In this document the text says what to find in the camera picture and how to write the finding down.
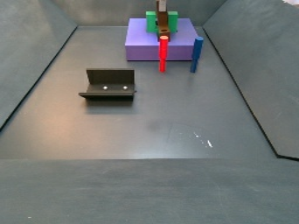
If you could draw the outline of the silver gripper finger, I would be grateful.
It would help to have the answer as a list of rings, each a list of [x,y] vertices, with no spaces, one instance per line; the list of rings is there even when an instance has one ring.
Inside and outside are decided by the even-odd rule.
[[[160,12],[166,12],[167,11],[167,0],[159,0],[158,10]]]

